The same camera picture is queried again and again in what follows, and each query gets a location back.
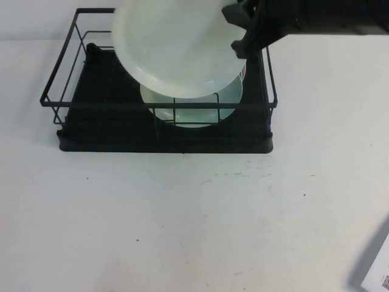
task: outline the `white plate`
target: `white plate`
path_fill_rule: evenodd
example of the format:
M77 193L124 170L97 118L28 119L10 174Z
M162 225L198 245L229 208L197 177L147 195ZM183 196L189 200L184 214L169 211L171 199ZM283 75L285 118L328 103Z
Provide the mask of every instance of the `white plate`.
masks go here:
M221 9L235 0L125 0L115 11L112 41L124 68L165 96L197 98L218 92L245 60L231 44L245 30Z
M219 103L239 103L242 98L243 85L241 77L238 76L227 87L222 89L219 94ZM145 103L173 103L174 98L163 96L156 93L145 86L140 86L140 94ZM197 99L176 99L176 103L217 103L216 94L200 97ZM223 120L233 113L234 109L221 109L220 118ZM161 120L174 120L174 112L169 108L157 108L156 116ZM218 110L216 109L176 109L177 123L217 123ZM177 125L182 128L201 128L207 127L210 124L194 124L194 125Z

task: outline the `metal wire frame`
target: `metal wire frame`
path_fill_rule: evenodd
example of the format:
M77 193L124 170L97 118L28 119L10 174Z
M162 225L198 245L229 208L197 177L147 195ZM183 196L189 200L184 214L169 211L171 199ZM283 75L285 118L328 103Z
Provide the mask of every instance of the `metal wire frame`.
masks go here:
M261 80L260 80L261 84L262 84L262 93L263 93L264 101L265 101L264 104L259 104L259 103L251 103L251 104L220 103L218 94L216 94L216 96L217 96L216 103L176 103L175 99L174 99L173 103L138 103L138 104L125 103L125 102L123 102L123 103L117 103L117 102L115 102L115 103L109 103L109 102L105 102L105 103L64 102L63 99L64 99L65 93L67 91L67 88L69 86L69 82L71 80L75 65L77 63L81 48L83 48L85 54L87 53L87 48L86 48L85 43L84 43L86 36L90 33L111 33L111 31L109 31L109 30L88 30L87 32L85 32L84 35L81 35L80 29L78 28L78 25L77 25L77 19L78 19L78 16L80 14L84 14L84 13L86 13L86 14L88 14L88 13L114 13L114 9L92 9L91 8L91 9L77 9L76 10L75 16L74 16L72 24L71 24L71 28L69 30L67 37L66 37L64 46L60 52L60 56L58 57L58 60L54 66L53 72L52 72L52 74L49 78L49 81L47 82L47 85L43 91L41 98L40 98L40 103L43 107L51 107L53 109L54 115L55 115L53 122L55 124L59 124L62 127L65 126L65 122L61 119L61 117L58 114L60 108L79 108L79 109L83 108L83 109L105 109L105 110L117 109L117 108L120 108L121 110L125 110L125 109L128 109L128 110L146 110L146 109L149 109L149 110L153 110L154 121L156 124L156 130L157 130L159 120L157 119L155 112L156 112L156 109L159 109L159 108L173 109L173 116L174 116L173 120L167 120L165 122L171 122L174 125L180 125L180 124L211 125L211 124L213 124L210 122L207 122L207 123L200 123L200 122L197 122L197 123L179 123L176 121L176 110L177 109L211 109L211 110L214 109L214 110L218 110L218 122L220 122L220 120L221 120L220 119L220 110L241 109L241 110L245 110L245 111L258 111L258 110L261 110L264 108L266 110L268 125L271 124L272 113L273 113L274 108L277 107L278 98L277 98L277 92L275 89L274 75L273 75L273 70L272 70L272 66L271 66L270 52L269 52L268 47L266 48L266 55L267 55L267 62L268 62L269 72L270 72L270 80L271 80L272 90L273 90L273 95L274 95L273 102L269 101L269 96L267 93L267 86L266 86L266 77L264 75L261 76ZM59 101L51 101L51 99L48 96L48 93L49 93L50 88L53 84L53 81L55 80L57 72L61 66L61 63L63 61L63 58L64 58L64 55L67 51L67 48L69 46L69 43L70 43L70 40L72 38L74 30L76 30L77 35L80 38L80 45L78 47L77 54L75 56L75 60L72 64L71 71L69 73L65 87L63 89L63 93L62 93ZM101 49L113 49L112 46L100 46L99 48L101 48ZM262 52L259 53L259 63L261 66L261 70L264 72Z

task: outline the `dish rack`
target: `dish rack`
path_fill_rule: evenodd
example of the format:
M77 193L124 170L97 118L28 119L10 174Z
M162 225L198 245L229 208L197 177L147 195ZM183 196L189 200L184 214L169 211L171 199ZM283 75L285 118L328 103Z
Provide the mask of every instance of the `dish rack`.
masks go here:
M114 9L77 9L40 102L54 111L63 151L269 153L278 99L269 48L247 60L240 103L143 103L111 43ZM269 101L270 80L273 101ZM160 120L156 109L172 109ZM235 109L202 128L177 127L177 109Z

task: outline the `white table surface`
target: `white table surface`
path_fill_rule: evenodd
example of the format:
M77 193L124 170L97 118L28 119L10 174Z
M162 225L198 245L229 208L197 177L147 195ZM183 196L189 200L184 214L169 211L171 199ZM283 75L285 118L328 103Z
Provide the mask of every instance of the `white table surface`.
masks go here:
M389 37L273 45L269 155L61 152L61 46L0 42L1 291L356 290L389 232Z

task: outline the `white wall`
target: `white wall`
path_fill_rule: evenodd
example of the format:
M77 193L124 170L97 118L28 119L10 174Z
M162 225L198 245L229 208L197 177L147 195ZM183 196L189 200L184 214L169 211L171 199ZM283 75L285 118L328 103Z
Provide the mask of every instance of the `white wall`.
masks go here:
M117 7L121 0L0 0L0 40L61 39L79 7Z

